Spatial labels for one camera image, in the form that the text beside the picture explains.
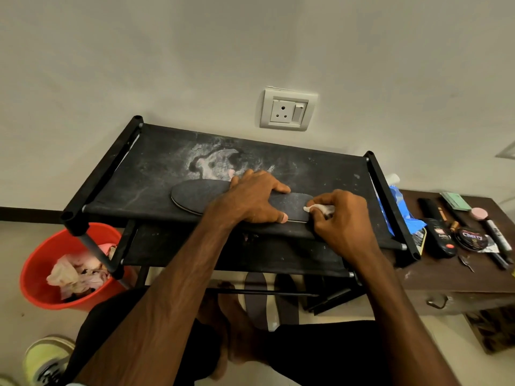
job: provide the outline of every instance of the trash bucket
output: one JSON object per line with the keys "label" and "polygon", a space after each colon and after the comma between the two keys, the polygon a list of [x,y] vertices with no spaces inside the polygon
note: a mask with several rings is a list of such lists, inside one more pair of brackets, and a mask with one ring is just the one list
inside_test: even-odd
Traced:
{"label": "trash bucket", "polygon": [[[87,234],[97,245],[104,243],[118,244],[122,235],[118,230],[103,223],[90,223]],[[20,288],[23,296],[34,305],[43,309],[78,309],[90,311],[94,305],[125,291],[125,288],[116,279],[110,277],[98,290],[80,299],[63,302],[59,287],[48,285],[46,277],[58,259],[66,254],[79,254],[86,251],[78,238],[72,236],[68,230],[61,230],[40,244],[29,256],[23,265],[20,276]],[[125,274],[130,274],[130,267],[125,267]]]}

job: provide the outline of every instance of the pink cap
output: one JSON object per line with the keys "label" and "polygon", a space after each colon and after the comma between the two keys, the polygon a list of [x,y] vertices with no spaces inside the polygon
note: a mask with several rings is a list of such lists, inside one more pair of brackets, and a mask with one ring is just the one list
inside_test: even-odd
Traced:
{"label": "pink cap", "polygon": [[482,221],[488,218],[487,211],[484,208],[480,207],[474,207],[472,210],[470,210],[470,214],[474,219],[477,219],[478,221]]}

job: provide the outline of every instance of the foot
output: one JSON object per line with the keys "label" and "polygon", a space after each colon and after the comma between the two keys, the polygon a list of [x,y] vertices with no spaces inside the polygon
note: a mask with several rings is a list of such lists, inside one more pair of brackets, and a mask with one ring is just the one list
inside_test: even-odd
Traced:
{"label": "foot", "polygon": [[220,308],[216,293],[206,293],[198,309],[197,319],[204,325],[211,326],[216,334],[222,338],[220,344],[220,358],[216,364],[215,371],[209,376],[213,380],[218,380],[224,376],[227,370],[227,362],[229,357],[229,336],[227,320],[223,316]]}
{"label": "foot", "polygon": [[[228,282],[223,282],[220,287],[234,289]],[[218,294],[218,305],[229,322],[229,360],[236,364],[248,361],[268,364],[265,343],[269,332],[254,327],[241,307],[238,295]]]}

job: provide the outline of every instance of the hand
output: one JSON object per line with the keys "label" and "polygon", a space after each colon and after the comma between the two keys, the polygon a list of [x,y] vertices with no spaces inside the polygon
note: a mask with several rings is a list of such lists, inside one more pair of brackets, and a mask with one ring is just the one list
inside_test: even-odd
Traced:
{"label": "hand", "polygon": [[318,208],[311,209],[315,232],[352,266],[356,267],[356,264],[368,256],[381,254],[364,198],[349,191],[335,189],[331,193],[313,198],[307,202],[307,207],[313,204],[334,205],[334,214],[328,220],[325,220]]}
{"label": "hand", "polygon": [[272,190],[284,194],[291,191],[268,172],[247,169],[241,179],[238,176],[231,179],[230,189],[213,201],[208,209],[216,211],[218,215],[222,214],[232,224],[240,221],[284,223],[288,215],[268,203]]}

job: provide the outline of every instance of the floor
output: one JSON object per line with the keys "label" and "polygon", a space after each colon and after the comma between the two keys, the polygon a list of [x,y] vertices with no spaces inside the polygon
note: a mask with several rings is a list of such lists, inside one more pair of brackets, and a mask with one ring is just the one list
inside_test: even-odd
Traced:
{"label": "floor", "polygon": [[[86,317],[75,310],[47,311],[27,302],[19,290],[18,278],[22,265],[32,250],[45,238],[60,230],[59,225],[0,222],[0,254],[3,269],[0,271],[0,374],[14,377],[26,384],[21,369],[25,350],[35,340],[59,334],[74,338]],[[215,278],[242,280],[243,273],[217,273]],[[274,298],[267,303],[269,328],[278,325]],[[301,323],[351,321],[349,317],[314,317],[300,313]],[[463,316],[422,317],[422,320],[447,361],[464,386],[512,385],[515,379],[515,349],[486,355]],[[197,382],[208,386],[209,379]],[[219,386],[229,385],[293,385],[294,382],[259,363],[241,366],[229,365],[229,370]]]}

